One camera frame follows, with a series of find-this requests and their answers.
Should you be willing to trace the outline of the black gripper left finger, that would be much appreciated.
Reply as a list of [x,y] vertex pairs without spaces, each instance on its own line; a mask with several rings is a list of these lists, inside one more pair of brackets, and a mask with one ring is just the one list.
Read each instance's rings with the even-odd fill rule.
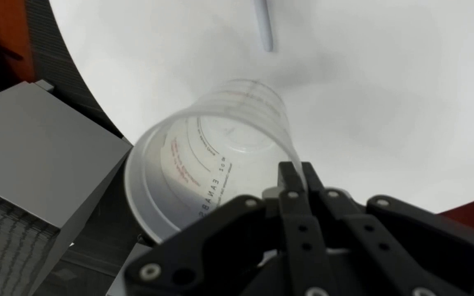
[[282,163],[274,198],[239,196],[131,264],[127,296],[335,296],[323,191],[310,163]]

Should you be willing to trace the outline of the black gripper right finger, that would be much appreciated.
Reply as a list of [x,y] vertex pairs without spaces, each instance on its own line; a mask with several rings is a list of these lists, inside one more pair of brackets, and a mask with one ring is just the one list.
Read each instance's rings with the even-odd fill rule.
[[328,188],[303,165],[310,204],[328,247],[361,278],[368,296],[474,296],[474,229],[392,196],[366,206]]

